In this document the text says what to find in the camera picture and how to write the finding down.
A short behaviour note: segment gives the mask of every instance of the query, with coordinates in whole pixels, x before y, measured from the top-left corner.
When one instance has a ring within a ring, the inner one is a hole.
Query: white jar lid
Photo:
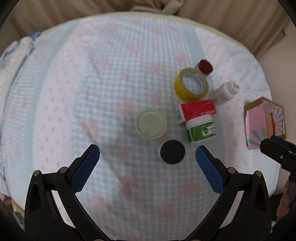
[[[186,128],[190,129],[190,128],[194,127],[194,126],[198,126],[198,125],[201,125],[203,123],[210,122],[210,121],[213,121],[212,115],[202,115],[202,116],[193,118],[193,119],[191,119],[189,121],[186,121]]]

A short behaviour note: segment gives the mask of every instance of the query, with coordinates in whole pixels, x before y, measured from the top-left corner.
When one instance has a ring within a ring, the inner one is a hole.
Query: blue gripper pad
[[[72,176],[71,190],[74,194],[82,191],[99,158],[100,149],[94,146]]]
[[[200,166],[200,169],[211,185],[213,191],[222,194],[225,188],[223,176],[201,147],[198,147],[195,151],[195,160]]]
[[[295,150],[296,150],[296,147],[293,144],[291,144],[290,142],[285,141],[284,139],[282,139],[280,137],[277,137],[275,135],[273,135],[270,138],[270,140],[277,143],[277,144],[279,144],[279,145],[281,145],[281,146],[283,146],[283,147],[285,147],[285,148],[287,148],[288,150],[290,150],[292,152],[295,152]]]

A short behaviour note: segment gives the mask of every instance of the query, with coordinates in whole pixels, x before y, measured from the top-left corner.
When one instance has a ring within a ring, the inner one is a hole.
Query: white bottle cap
[[[230,80],[226,83],[227,90],[230,94],[236,95],[240,92],[240,85],[235,80]]]
[[[201,125],[203,123],[206,123],[206,122],[210,122],[210,121],[213,121],[213,117],[212,115],[202,115],[202,116],[199,116],[199,117],[196,117],[196,118],[193,118],[189,121],[186,121],[186,128],[187,129],[190,129],[194,126],[198,126],[198,125]]]

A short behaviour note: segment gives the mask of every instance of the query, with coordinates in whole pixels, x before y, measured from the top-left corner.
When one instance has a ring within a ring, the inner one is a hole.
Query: red and white box
[[[202,115],[214,115],[217,111],[213,100],[201,100],[179,105],[176,113],[181,124]]]

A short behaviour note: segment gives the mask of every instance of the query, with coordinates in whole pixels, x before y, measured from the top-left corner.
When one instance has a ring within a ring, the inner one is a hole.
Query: bed
[[[73,20],[14,42],[1,59],[1,189],[22,207],[32,172],[69,166],[89,144],[101,158],[78,199],[111,239],[181,240],[217,199],[199,169],[184,127],[177,125],[172,84],[178,72],[208,59],[211,89],[235,78],[241,93],[218,107],[218,138],[206,147],[240,172],[261,170],[272,195],[279,165],[247,150],[243,106],[271,98],[263,70],[229,36],[175,16],[113,13]],[[134,114],[162,110],[166,134],[144,141]],[[155,150],[167,139],[184,143],[177,165]],[[239,202],[237,198],[231,215]],[[58,201],[67,223],[67,214]]]

